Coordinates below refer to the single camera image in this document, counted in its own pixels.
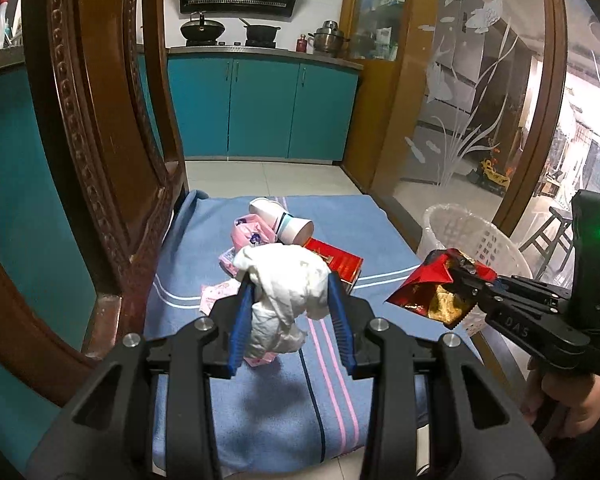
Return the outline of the person's right hand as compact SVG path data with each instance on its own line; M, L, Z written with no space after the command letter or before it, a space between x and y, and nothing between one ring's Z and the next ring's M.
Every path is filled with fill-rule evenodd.
M579 437L594 428L600 420L600 376L574 377L542 372L533 358L528 362L528 371L520 409L529 424L535 422L543 402L552 399L567 409L559 437Z

